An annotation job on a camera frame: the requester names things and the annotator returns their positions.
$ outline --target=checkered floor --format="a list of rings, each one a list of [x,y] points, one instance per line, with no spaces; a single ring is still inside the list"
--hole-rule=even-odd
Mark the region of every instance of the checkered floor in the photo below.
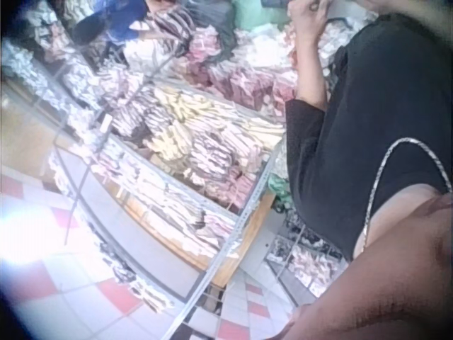
[[[71,202],[41,181],[2,167],[0,285],[19,318],[39,339],[160,339],[182,308],[155,314],[111,270],[83,227],[71,221]],[[265,339],[286,324],[292,305],[238,270],[219,315],[197,308],[188,325],[209,338]]]

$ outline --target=black dress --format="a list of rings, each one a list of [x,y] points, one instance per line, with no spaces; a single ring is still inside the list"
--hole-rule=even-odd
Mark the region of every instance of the black dress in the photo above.
[[[379,165],[395,141],[424,142],[452,180],[452,53],[414,21],[385,16],[352,39],[337,66],[325,113],[287,102],[287,163],[307,227],[352,261]],[[386,165],[372,214],[418,183],[447,192],[432,159],[402,144]]]

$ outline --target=red tile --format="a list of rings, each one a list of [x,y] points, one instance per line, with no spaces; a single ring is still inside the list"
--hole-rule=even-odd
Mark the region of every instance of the red tile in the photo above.
[[[270,318],[268,308],[266,306],[260,305],[259,303],[248,301],[248,312],[260,315],[262,317]]]
[[[221,319],[217,338],[223,340],[250,340],[250,331],[248,327]]]
[[[1,175],[0,192],[23,200],[23,185],[14,178]]]
[[[45,298],[58,293],[42,261],[24,265],[3,262],[0,275],[12,303]]]
[[[246,289],[249,292],[252,292],[252,293],[255,293],[255,294],[259,294],[259,295],[263,295],[263,291],[261,290],[261,288],[258,288],[255,285],[251,285],[250,283],[246,283]]]
[[[114,278],[100,282],[97,286],[123,314],[128,314],[142,302],[129,291],[127,285],[118,285]]]
[[[52,212],[54,213],[55,219],[57,220],[57,224],[61,228],[67,228],[68,226],[68,221],[69,221],[69,216],[71,215],[71,211],[66,210],[66,209],[59,209],[59,208],[52,208]],[[79,225],[77,224],[77,221],[74,219],[74,216],[71,219],[71,226],[70,228],[78,228]]]

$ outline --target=chain strap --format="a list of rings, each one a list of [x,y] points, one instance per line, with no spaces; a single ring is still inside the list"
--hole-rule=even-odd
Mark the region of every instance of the chain strap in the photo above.
[[[363,242],[363,247],[361,253],[365,250],[367,247],[368,243],[368,232],[369,232],[369,221],[371,219],[371,209],[373,207],[374,203],[374,197],[376,195],[377,191],[377,186],[379,185],[379,182],[381,181],[382,173],[384,172],[384,168],[387,164],[387,161],[389,160],[390,156],[392,155],[393,151],[401,144],[403,143],[409,143],[413,145],[417,145],[420,147],[424,152],[428,154],[429,157],[434,161],[436,164],[437,168],[439,169],[440,174],[442,175],[445,185],[447,187],[447,190],[449,193],[452,193],[452,184],[448,178],[447,172],[445,171],[444,166],[440,162],[439,158],[437,158],[436,154],[423,142],[420,140],[417,140],[415,138],[410,138],[410,137],[405,137],[405,138],[400,138],[399,140],[395,141],[390,148],[387,149],[387,152],[384,156],[384,159],[382,160],[381,165],[379,166],[379,170],[376,175],[376,179],[374,180],[373,183],[373,188],[371,190],[371,194],[369,195],[369,201],[368,201],[368,207],[367,207],[367,214],[365,215],[365,225],[363,227],[363,234],[365,236],[365,241]]]

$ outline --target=person in blue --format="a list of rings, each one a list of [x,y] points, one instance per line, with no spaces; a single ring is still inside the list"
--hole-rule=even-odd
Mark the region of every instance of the person in blue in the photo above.
[[[171,38],[151,30],[133,30],[135,21],[143,20],[148,11],[168,9],[173,4],[159,0],[96,0],[95,13],[77,23],[73,29],[73,41],[87,45],[97,37],[105,37],[113,43],[136,39]]]

